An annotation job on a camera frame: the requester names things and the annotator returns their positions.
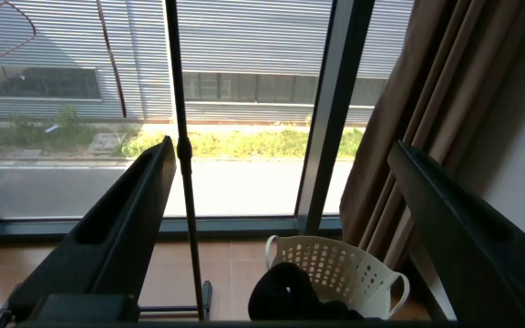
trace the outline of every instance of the stand base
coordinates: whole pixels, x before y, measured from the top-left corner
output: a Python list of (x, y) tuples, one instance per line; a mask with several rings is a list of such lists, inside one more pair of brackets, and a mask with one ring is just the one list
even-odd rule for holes
[[(204, 300), (204, 321), (210, 320), (211, 282), (204, 282), (201, 286), (202, 299)], [(142, 313), (171, 313), (171, 312), (197, 312), (198, 306), (142, 306)]]

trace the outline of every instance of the white wall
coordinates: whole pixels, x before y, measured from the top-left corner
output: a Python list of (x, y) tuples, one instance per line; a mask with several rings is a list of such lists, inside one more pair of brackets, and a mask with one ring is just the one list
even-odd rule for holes
[[(525, 43), (482, 127), (456, 178), (525, 232)], [(455, 319), (426, 248), (419, 245), (411, 259), (445, 315)]]

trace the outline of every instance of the white plastic basket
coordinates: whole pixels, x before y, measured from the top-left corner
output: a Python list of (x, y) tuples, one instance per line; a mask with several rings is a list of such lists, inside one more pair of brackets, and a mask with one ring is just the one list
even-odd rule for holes
[[(274, 240), (277, 254), (271, 262)], [(312, 236), (271, 236), (265, 253), (267, 270), (281, 262), (295, 263), (309, 274), (320, 300), (342, 301), (365, 318), (387, 320), (405, 303), (410, 291), (404, 274), (388, 269), (371, 254), (340, 241)], [(398, 304), (390, 310), (390, 287), (399, 277), (404, 291)]]

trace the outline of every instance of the brown curtain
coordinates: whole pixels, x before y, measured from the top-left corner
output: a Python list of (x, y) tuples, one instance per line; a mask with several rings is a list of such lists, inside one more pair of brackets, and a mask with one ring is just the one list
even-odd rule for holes
[(345, 242), (389, 267), (404, 257), (413, 221), (386, 163), (393, 142), (454, 171), (524, 33), (525, 0), (415, 1), (403, 52), (345, 185)]

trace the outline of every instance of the road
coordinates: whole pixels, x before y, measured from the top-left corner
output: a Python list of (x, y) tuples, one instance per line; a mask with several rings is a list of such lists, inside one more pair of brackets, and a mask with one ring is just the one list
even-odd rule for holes
[[(180, 170), (165, 216), (185, 216)], [(337, 213), (351, 162), (337, 162), (325, 211)], [(199, 161), (192, 163), (198, 216), (293, 214), (303, 161)], [(0, 165), (0, 217), (82, 217), (126, 166)]]

